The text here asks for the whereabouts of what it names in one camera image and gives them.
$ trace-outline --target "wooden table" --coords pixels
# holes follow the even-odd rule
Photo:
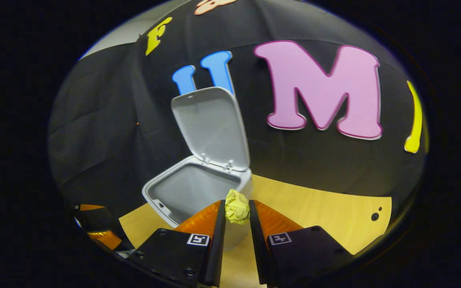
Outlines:
[[[339,194],[295,186],[252,175],[251,199],[281,212],[304,228],[318,225],[351,254],[384,234],[391,214],[390,197]],[[376,221],[371,215],[378,213]],[[120,218],[130,242],[137,248],[158,228],[171,228],[149,204]],[[221,288],[265,288],[260,285],[251,233],[222,260]]]

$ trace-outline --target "screw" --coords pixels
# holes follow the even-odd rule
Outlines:
[[[191,270],[191,269],[186,269],[186,270],[184,270],[184,274],[185,274],[186,277],[188,277],[188,278],[194,277],[194,276],[196,275],[195,271],[194,271],[194,270]]]

